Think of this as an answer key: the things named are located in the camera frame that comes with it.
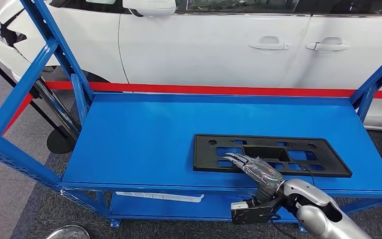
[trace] cable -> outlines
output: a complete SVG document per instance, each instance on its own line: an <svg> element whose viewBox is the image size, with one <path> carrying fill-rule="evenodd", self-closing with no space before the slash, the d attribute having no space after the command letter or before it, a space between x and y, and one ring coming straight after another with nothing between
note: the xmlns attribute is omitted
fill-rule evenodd
<svg viewBox="0 0 382 239"><path fill-rule="evenodd" d="M311 174L311 179L312 179L312 185L315 187L315 183L314 183L314 175L312 174L311 170L309 170L308 168L304 167L305 168L305 171L308 171L310 174Z"/></svg>
<svg viewBox="0 0 382 239"><path fill-rule="evenodd" d="M276 223L274 223L273 221L276 221L276 219L275 219L275 220L272 220L272 225L273 225L273 227L275 227L279 232L281 232L282 234L284 234L284 235L286 235L286 236L288 236L288 237L290 237L290 238L292 238L292 239L298 239L298 238L292 236L291 234L288 234L288 233L282 231L282 229L280 229L280 228L278 227L278 225L276 225Z"/></svg>
<svg viewBox="0 0 382 239"><path fill-rule="evenodd" d="M276 214L276 213L268 213L268 214L276 217L276 218L274 218L274 219L270 219L270 221L272 222L273 227L275 227L275 228L276 228L279 232L281 232L282 234L284 234L284 235L286 235L286 236L288 236L288 237L290 237L290 238L292 238L292 239L298 239L298 238L296 238L296 237L294 237L294 236L292 236L292 235L290 235L290 234L284 232L282 229L280 229L280 228L278 227L278 225L275 224L274 221L278 221L278 220L281 219L280 215L278 215L278 214Z"/></svg>

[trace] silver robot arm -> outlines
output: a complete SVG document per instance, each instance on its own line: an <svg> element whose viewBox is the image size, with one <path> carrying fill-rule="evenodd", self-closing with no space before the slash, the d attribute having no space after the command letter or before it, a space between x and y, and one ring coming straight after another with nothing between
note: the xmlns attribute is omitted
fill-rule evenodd
<svg viewBox="0 0 382 239"><path fill-rule="evenodd" d="M266 223L284 207L319 239L371 239L326 193L300 179L285 180L259 158L227 153L226 159L259 183L255 197L232 203L235 224Z"/></svg>
<svg viewBox="0 0 382 239"><path fill-rule="evenodd" d="M284 182L284 194L299 194L311 204L298 205L295 217L319 239L371 239L339 208L335 200L320 189L300 179Z"/></svg>

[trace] blue metal frame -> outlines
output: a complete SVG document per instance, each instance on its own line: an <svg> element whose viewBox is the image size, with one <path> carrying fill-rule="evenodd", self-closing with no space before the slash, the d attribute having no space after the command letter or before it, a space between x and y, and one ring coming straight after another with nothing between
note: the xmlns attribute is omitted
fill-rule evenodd
<svg viewBox="0 0 382 239"><path fill-rule="evenodd" d="M24 97L28 94L36 79L39 77L42 69L49 61L52 54L56 56L60 62L64 72L72 81L74 93L78 105L81 123L84 123L90 109L90 105L86 101L85 94L90 100L94 99L94 92L90 88L85 75L74 58L71 50L63 38L55 20L50 14L46 4L42 0L21 0L25 10L32 18L34 24L42 34L46 45L39 52L30 67L25 72L20 82L10 93L6 101L0 108L0 134L3 132L10 119L14 115L18 106L21 104ZM380 66L374 74L350 97L350 102L355 109L358 109L358 115L363 121L366 117L367 110L373 100L374 93L382 86L382 66ZM70 199L73 202L109 219L112 227L118 227L120 215L112 215L112 207L108 209L103 191L118 190L117 185L102 186L96 183L85 183L81 187L82 190L96 191L96 200L79 191L75 183L61 183L61 178L52 172L50 169L37 162L31 156L17 148L12 143L0 136L0 162L13 168L14 170L36 180L37 182L59 192L62 196ZM125 191L142 191L151 192L155 189L153 186L137 188L131 186L122 188ZM170 187L171 191L192 193L193 190L198 190L198 187ZM232 193L234 190L244 190L239 188L217 188L217 193ZM382 205L382 191L349 191L349 190L326 190L326 193L335 197L357 197L363 198L359 201L350 203L343 207L343 211L352 214L359 211L364 211L373 207ZM128 218L148 219L144 216L129 216ZM169 218L169 217L154 217L155 219L184 219L184 220L226 220L225 218ZM294 219L285 219L282 222L296 222Z"/></svg>
<svg viewBox="0 0 382 239"><path fill-rule="evenodd" d="M382 87L382 65L351 95L350 101L364 122L374 94Z"/></svg>

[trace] rectangular hole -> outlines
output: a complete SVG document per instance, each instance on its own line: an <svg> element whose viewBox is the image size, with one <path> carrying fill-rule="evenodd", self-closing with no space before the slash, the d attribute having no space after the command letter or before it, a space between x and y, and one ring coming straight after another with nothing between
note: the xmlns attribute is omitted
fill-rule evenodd
<svg viewBox="0 0 382 239"><path fill-rule="evenodd" d="M311 170L324 171L324 167L318 164L309 164L308 166Z"/></svg>
<svg viewBox="0 0 382 239"><path fill-rule="evenodd" d="M278 142L278 146L286 147L289 146L288 142Z"/></svg>
<svg viewBox="0 0 382 239"><path fill-rule="evenodd" d="M283 164L281 163L275 163L275 162L267 162L270 166L272 166L274 169L283 169Z"/></svg>
<svg viewBox="0 0 382 239"><path fill-rule="evenodd" d="M281 147L259 147L259 146L244 146L245 154L252 158L278 159L279 161L289 162L289 156L285 148Z"/></svg>
<svg viewBox="0 0 382 239"><path fill-rule="evenodd" d="M219 157L225 157L226 153L239 153L244 154L244 151L241 148L232 148L232 147L217 147L216 154Z"/></svg>
<svg viewBox="0 0 382 239"><path fill-rule="evenodd" d="M301 170L300 165L297 164L297 163L288 163L287 166L288 166L290 169L293 169L293 170Z"/></svg>
<svg viewBox="0 0 382 239"><path fill-rule="evenodd" d="M288 150L287 153L292 160L317 160L317 157L311 151Z"/></svg>
<svg viewBox="0 0 382 239"><path fill-rule="evenodd" d="M220 167L232 167L232 162L229 160L219 160L217 162L217 165L219 165Z"/></svg>
<svg viewBox="0 0 382 239"><path fill-rule="evenodd" d="M247 144L246 140L233 140L233 142L235 142L235 144Z"/></svg>

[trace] lower shelf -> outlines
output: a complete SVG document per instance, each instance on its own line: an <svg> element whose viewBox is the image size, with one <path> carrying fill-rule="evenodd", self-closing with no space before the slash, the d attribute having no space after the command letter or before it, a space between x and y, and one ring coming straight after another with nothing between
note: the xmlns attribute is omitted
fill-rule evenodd
<svg viewBox="0 0 382 239"><path fill-rule="evenodd" d="M117 219L231 221L230 204L240 199L224 195L205 195L201 202L179 202L163 199L120 196L114 193L111 217ZM279 222L297 223L295 217L281 208Z"/></svg>

